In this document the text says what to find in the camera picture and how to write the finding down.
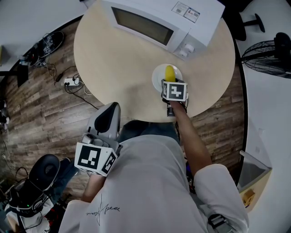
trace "microwave knob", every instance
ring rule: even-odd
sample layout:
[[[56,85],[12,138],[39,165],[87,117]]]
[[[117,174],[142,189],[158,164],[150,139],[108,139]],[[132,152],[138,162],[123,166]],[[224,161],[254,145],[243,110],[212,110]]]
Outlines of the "microwave knob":
[[[185,49],[187,51],[189,51],[190,53],[194,52],[194,50],[195,50],[194,47],[192,45],[190,45],[190,44],[186,44],[185,45]]]
[[[183,50],[180,50],[179,55],[180,55],[180,56],[187,57],[187,56],[188,56],[188,53],[186,53],[186,52],[183,51]]]

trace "label sticker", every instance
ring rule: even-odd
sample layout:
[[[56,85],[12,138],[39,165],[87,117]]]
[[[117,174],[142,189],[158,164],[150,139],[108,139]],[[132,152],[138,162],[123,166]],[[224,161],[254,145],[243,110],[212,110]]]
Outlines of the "label sticker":
[[[177,2],[177,4],[172,9],[173,12],[184,16],[184,14],[188,11],[189,7],[181,2]]]
[[[192,8],[189,7],[186,14],[184,15],[185,18],[191,20],[193,23],[196,23],[200,13]]]

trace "yellow fruit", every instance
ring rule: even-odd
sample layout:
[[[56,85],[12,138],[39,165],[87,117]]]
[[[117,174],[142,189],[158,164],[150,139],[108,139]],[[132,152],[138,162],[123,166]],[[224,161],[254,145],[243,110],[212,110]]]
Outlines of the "yellow fruit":
[[[175,72],[174,72],[174,68],[172,66],[166,67],[165,81],[166,82],[176,82]]]

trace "white microwave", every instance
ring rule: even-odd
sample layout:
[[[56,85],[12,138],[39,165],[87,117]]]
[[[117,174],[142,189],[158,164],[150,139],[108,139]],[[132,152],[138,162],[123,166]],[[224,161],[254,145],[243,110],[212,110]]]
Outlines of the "white microwave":
[[[224,10],[217,0],[102,0],[102,4],[113,26],[183,60],[206,49]]]

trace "fan grille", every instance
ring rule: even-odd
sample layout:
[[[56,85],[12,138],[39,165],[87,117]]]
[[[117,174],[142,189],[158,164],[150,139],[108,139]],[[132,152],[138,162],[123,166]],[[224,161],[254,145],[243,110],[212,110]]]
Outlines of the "fan grille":
[[[242,61],[255,71],[291,78],[291,70],[281,60],[275,58],[274,41],[263,41],[249,47],[242,55]]]

